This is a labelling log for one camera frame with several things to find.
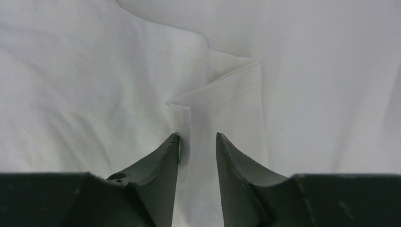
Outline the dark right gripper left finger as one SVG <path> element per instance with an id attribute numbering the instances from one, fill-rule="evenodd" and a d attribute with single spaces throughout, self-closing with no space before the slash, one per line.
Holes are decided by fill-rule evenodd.
<path id="1" fill-rule="evenodd" d="M 91 173 L 2 173 L 3 227 L 169 227 L 180 137 L 106 179 Z"/>

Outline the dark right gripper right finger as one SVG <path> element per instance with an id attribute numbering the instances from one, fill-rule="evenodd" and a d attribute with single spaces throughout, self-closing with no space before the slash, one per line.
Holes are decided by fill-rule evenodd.
<path id="1" fill-rule="evenodd" d="M 262 166 L 216 135 L 226 227 L 398 227 L 401 177 L 389 174 L 295 174 Z"/>

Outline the white t shirt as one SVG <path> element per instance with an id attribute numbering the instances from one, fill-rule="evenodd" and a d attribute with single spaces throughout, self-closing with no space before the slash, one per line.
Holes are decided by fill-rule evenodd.
<path id="1" fill-rule="evenodd" d="M 400 1 L 1 1 L 1 171 L 108 177 L 174 132 L 175 227 L 224 224 L 217 132 L 285 176 L 400 173 Z"/>

